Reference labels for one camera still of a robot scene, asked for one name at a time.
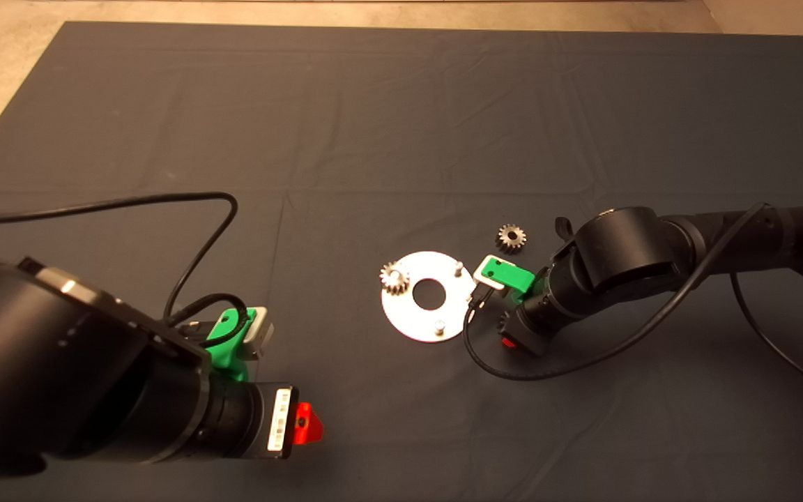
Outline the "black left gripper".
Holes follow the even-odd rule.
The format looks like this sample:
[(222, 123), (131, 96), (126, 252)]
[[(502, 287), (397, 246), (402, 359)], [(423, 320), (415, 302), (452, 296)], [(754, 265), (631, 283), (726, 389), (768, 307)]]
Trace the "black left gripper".
[(287, 459), (293, 445), (322, 441), (324, 425), (286, 382), (217, 382), (206, 416), (206, 454), (217, 459)]

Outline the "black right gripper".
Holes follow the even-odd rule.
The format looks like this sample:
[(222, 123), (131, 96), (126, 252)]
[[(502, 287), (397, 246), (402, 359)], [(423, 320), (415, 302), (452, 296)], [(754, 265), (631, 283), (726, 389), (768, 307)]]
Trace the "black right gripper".
[(566, 277), (541, 275), (523, 301), (501, 317), (501, 343), (544, 356), (558, 331), (582, 318), (583, 290)]

